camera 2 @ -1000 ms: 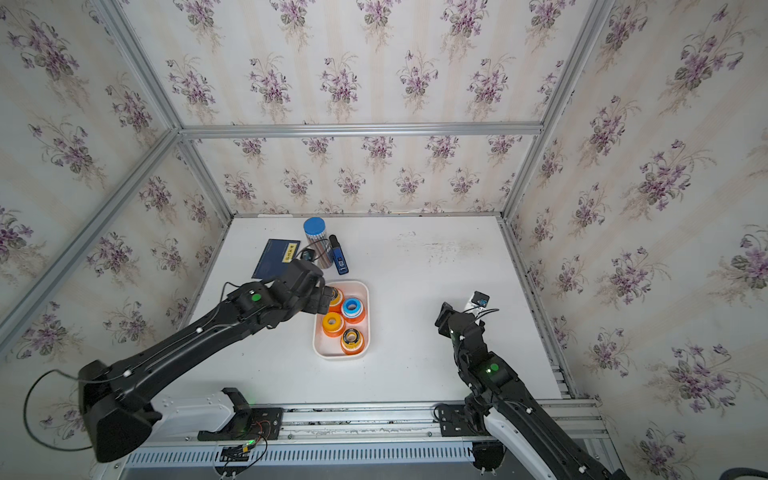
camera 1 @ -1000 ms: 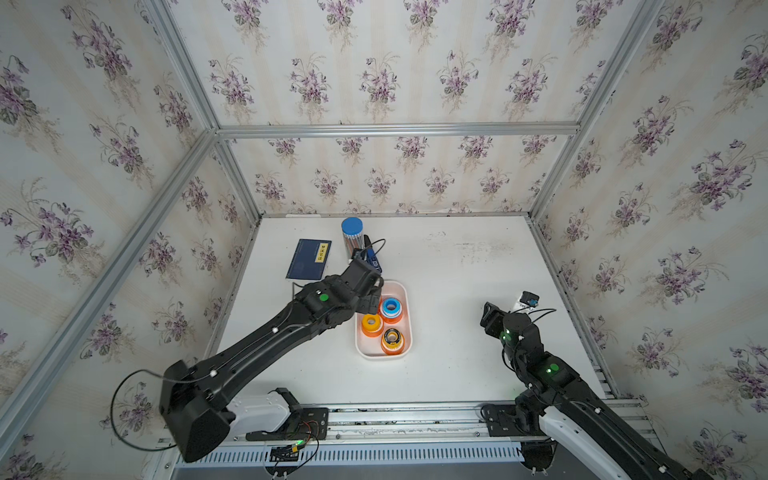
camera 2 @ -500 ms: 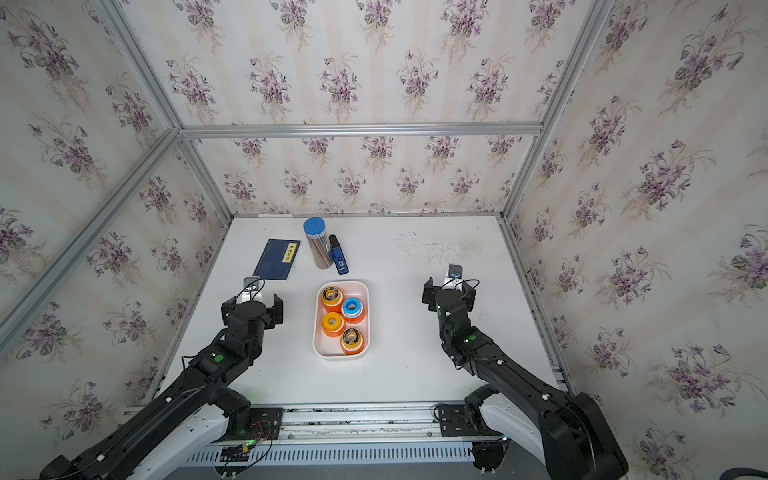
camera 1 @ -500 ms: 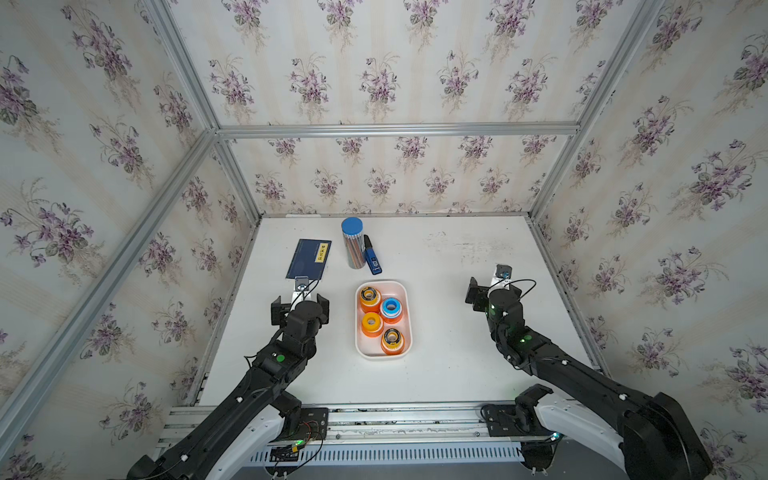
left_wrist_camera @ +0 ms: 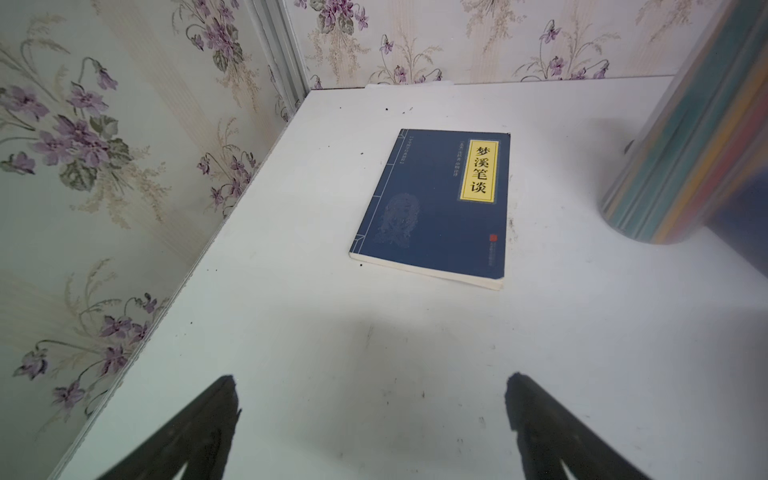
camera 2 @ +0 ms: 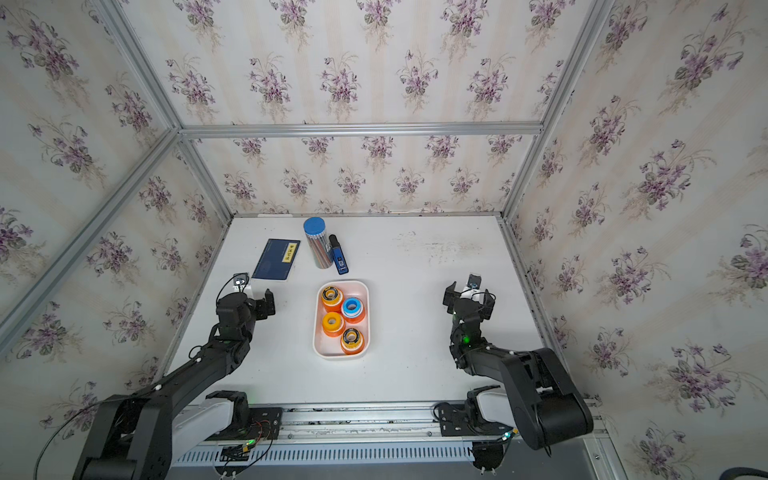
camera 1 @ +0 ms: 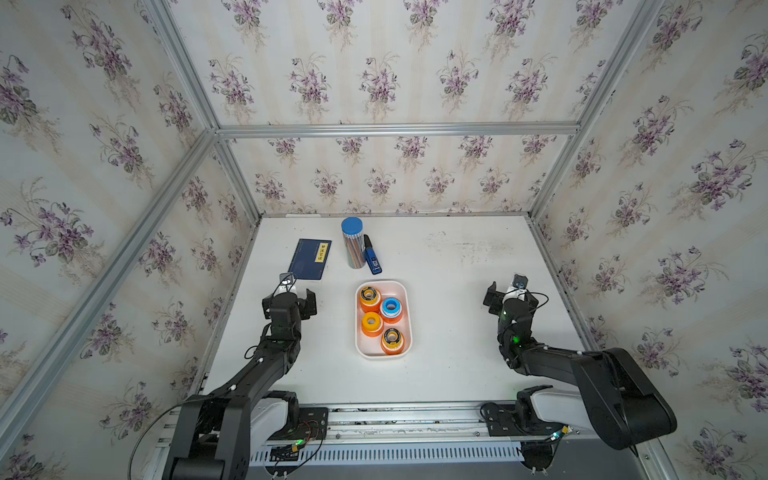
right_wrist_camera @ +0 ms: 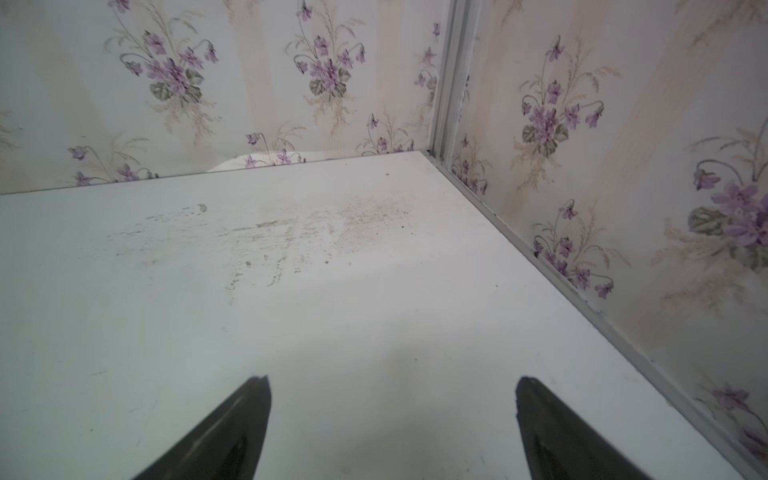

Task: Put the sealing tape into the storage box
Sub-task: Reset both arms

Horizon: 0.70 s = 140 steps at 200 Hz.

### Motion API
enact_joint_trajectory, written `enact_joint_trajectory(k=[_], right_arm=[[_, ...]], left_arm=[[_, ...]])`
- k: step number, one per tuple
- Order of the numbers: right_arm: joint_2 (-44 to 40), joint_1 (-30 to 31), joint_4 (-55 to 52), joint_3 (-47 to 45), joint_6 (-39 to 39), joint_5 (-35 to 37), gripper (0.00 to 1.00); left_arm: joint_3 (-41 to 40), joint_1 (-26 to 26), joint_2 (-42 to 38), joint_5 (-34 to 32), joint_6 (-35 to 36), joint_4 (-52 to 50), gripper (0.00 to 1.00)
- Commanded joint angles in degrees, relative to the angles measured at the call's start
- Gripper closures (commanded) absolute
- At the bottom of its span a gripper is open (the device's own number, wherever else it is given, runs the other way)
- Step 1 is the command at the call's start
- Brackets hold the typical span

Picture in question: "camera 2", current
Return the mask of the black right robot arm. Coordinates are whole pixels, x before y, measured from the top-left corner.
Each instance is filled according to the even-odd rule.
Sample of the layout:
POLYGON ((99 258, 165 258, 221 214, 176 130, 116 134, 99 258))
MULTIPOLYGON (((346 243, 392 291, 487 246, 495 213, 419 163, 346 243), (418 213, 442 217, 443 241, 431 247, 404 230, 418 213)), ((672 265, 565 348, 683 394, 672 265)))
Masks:
POLYGON ((552 349, 502 349, 483 336, 481 324, 496 297, 479 286, 475 276, 463 290, 452 283, 442 300, 452 316, 449 351, 456 368, 496 382, 467 393, 459 426, 476 435, 507 427, 534 450, 591 433, 593 415, 552 349))

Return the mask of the white plastic storage box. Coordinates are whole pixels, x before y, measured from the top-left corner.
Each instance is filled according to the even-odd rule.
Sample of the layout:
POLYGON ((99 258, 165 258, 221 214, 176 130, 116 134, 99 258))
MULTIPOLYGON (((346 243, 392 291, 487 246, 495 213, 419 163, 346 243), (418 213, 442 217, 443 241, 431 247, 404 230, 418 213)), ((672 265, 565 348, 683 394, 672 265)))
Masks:
POLYGON ((324 359, 352 359, 366 352, 371 336, 370 292, 358 280, 324 284, 313 310, 312 345, 324 359))

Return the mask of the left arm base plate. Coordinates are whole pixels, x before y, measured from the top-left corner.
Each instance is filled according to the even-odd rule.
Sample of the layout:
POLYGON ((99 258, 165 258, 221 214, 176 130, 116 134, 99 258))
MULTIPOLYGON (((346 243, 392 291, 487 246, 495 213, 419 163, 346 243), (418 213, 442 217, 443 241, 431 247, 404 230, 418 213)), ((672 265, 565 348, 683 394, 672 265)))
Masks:
POLYGON ((221 432, 209 436, 207 441, 276 440, 283 413, 281 407, 251 407, 246 420, 233 421, 221 432))

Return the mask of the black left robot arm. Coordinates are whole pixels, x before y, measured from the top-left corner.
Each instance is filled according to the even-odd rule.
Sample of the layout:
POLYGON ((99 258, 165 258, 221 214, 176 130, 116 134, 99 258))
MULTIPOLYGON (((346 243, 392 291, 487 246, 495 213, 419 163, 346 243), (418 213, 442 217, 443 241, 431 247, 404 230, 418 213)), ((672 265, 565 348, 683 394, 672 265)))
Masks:
POLYGON ((157 382, 98 406, 75 478, 163 479, 176 459, 202 441, 228 429, 248 430, 244 392, 217 391, 197 407, 190 404, 244 363, 256 323, 275 312, 270 290, 261 299, 243 292, 218 299, 218 321, 193 358, 157 382))

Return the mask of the small yellow-black tape roll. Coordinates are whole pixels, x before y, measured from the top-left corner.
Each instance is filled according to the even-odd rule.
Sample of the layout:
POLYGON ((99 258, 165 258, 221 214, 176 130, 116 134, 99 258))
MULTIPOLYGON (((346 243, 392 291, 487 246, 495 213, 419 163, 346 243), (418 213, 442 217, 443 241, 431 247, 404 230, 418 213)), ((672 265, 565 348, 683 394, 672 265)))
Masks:
POLYGON ((344 303, 344 294, 337 286, 328 285, 320 292, 320 301, 326 312, 340 313, 344 303))
POLYGON ((356 355, 365 348, 365 337, 357 328, 347 328, 340 338, 340 346, 345 355, 356 355))

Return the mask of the blue-centred orange tape roll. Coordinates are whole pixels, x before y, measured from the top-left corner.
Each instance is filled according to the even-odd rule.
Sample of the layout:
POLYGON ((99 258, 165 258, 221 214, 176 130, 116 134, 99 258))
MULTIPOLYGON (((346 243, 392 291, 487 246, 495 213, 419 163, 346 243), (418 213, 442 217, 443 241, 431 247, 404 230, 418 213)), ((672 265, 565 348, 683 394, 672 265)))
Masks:
POLYGON ((341 307, 341 315, 348 324, 359 324, 366 316, 365 303, 357 297, 346 298, 341 307))

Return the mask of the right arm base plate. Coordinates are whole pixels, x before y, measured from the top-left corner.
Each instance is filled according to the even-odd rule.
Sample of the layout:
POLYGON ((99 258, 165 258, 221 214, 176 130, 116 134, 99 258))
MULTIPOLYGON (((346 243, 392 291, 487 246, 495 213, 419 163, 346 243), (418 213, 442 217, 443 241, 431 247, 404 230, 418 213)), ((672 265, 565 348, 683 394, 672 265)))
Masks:
POLYGON ((442 437, 494 437, 507 440, 518 435, 515 427, 485 420, 467 402, 439 402, 432 407, 433 419, 442 437))

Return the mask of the yellow tape roll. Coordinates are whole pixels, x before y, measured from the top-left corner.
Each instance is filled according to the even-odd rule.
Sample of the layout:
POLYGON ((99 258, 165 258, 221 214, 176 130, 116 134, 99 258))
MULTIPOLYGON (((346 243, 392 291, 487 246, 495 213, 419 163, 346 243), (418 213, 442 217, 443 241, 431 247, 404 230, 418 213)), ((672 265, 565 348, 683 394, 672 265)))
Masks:
POLYGON ((344 317, 335 311, 327 312, 321 321, 322 331, 328 337, 338 337, 345 330, 344 317))

